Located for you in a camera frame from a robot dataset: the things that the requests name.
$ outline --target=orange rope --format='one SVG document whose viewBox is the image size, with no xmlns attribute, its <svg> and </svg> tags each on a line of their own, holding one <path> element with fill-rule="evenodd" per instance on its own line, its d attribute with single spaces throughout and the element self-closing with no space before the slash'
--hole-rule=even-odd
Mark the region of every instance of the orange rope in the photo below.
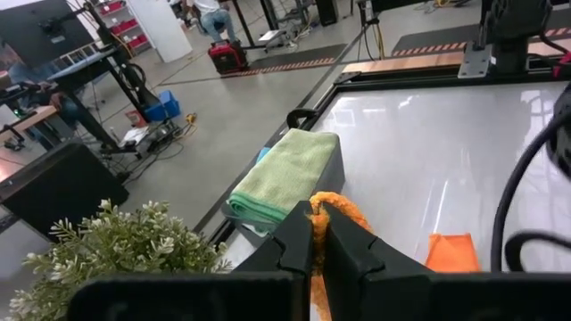
<svg viewBox="0 0 571 321">
<path fill-rule="evenodd" d="M 313 276 L 311 277 L 311 302 L 317 306 L 321 321 L 330 321 L 329 303 L 325 282 L 323 281 L 323 262 L 325 259 L 325 239 L 327 225 L 329 224 L 329 214 L 323 206 L 323 202 L 333 205 L 336 209 L 348 216 L 355 223 L 373 233 L 365 216 L 360 212 L 357 205 L 349 201 L 346 197 L 333 192 L 318 192 L 311 196 L 310 203 L 313 214 L 310 215 L 313 224 Z"/>
</svg>

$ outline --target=white wall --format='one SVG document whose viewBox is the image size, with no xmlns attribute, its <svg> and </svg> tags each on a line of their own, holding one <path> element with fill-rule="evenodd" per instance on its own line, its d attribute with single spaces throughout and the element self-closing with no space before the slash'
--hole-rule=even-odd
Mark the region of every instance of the white wall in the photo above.
<svg viewBox="0 0 571 321">
<path fill-rule="evenodd" d="M 169 3 L 164 0 L 127 0 L 127 3 L 164 62 L 192 52 Z"/>
</svg>

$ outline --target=floor mat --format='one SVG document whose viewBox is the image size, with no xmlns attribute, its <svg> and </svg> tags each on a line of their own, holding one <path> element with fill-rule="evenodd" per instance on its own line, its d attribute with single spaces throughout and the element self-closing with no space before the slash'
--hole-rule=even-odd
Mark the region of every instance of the floor mat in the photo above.
<svg viewBox="0 0 571 321">
<path fill-rule="evenodd" d="M 571 9 L 551 13 L 546 35 L 551 40 L 571 37 Z M 467 42 L 476 38 L 478 25 L 428 31 L 401 37 L 394 47 L 392 57 L 411 57 L 426 54 L 442 54 L 461 51 Z"/>
<path fill-rule="evenodd" d="M 255 62 L 251 62 L 248 70 L 223 75 L 221 77 L 230 78 L 251 76 L 260 73 L 328 66 L 335 62 L 336 57 L 346 46 L 347 44 L 329 45 L 297 53 L 287 53 L 262 58 Z"/>
</svg>

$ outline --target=wooden table edge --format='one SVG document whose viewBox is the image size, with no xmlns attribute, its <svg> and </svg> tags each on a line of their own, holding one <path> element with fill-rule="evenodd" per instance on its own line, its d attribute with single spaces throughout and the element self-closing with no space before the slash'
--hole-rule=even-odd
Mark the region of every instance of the wooden table edge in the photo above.
<svg viewBox="0 0 571 321">
<path fill-rule="evenodd" d="M 554 42 L 571 51 L 571 39 L 557 40 Z M 529 45 L 528 51 L 530 54 L 541 54 L 546 56 L 561 54 L 556 49 L 553 49 L 544 43 L 532 43 Z M 463 58 L 464 53 L 456 52 L 431 54 L 408 58 L 392 58 L 376 62 L 356 62 L 345 66 L 343 73 L 355 71 L 367 73 L 460 65 Z"/>
<path fill-rule="evenodd" d="M 21 123 L 14 126 L 18 132 L 23 133 L 24 130 L 33 127 L 37 123 L 44 121 L 48 117 L 57 113 L 57 109 L 53 106 L 41 106 L 35 109 L 36 114 L 23 120 Z M 0 133 L 0 142 L 5 142 L 12 137 L 12 132 L 4 131 Z"/>
</svg>

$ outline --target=green leaves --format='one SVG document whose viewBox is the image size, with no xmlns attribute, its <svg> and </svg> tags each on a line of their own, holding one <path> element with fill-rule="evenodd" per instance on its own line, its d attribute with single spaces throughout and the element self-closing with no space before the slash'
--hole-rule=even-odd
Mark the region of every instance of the green leaves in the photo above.
<svg viewBox="0 0 571 321">
<path fill-rule="evenodd" d="M 231 268 L 221 259 L 226 246 L 215 248 L 192 233 L 182 219 L 167 215 L 169 204 L 148 202 L 135 213 L 119 212 L 103 200 L 94 218 L 73 226 L 54 223 L 60 242 L 46 254 L 30 253 L 23 264 L 41 274 L 29 292 L 11 300 L 13 320 L 64 320 L 73 293 L 86 280 L 119 272 L 216 273 Z"/>
</svg>

